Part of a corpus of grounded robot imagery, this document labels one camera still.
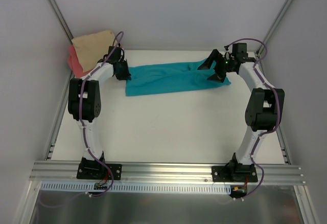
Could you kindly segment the teal t shirt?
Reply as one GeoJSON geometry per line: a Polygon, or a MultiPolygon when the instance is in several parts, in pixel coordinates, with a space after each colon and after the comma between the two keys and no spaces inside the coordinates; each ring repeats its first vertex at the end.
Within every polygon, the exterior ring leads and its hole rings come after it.
{"type": "Polygon", "coordinates": [[[203,63],[204,60],[132,67],[129,69],[131,80],[126,82],[125,94],[128,97],[157,95],[219,88],[231,84],[228,78],[222,83],[209,81],[208,77],[214,74],[214,70],[198,70],[203,63]]]}

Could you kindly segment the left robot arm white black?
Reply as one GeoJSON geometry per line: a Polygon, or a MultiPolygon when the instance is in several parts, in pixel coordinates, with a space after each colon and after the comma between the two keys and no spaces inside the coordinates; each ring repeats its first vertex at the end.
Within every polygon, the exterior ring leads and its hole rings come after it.
{"type": "Polygon", "coordinates": [[[108,53],[95,68],[81,78],[69,82],[68,112],[76,120],[84,144],[84,155],[79,164],[77,178],[83,180],[113,180],[110,167],[105,163],[104,150],[97,132],[97,118],[102,109],[100,87],[112,77],[131,79],[125,51],[120,46],[110,46],[108,53]]]}

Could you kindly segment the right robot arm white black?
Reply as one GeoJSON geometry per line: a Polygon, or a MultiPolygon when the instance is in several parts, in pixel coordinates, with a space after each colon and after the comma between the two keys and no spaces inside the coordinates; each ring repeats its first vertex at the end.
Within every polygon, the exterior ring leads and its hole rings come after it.
{"type": "Polygon", "coordinates": [[[238,74],[246,83],[251,95],[245,110],[246,133],[239,149],[224,166],[212,167],[214,182],[258,181],[255,157],[266,137],[279,127],[282,118],[285,92],[275,88],[258,69],[258,61],[249,57],[247,44],[233,43],[232,52],[221,54],[217,49],[201,64],[199,70],[212,68],[209,81],[222,83],[227,73],[238,74]]]}

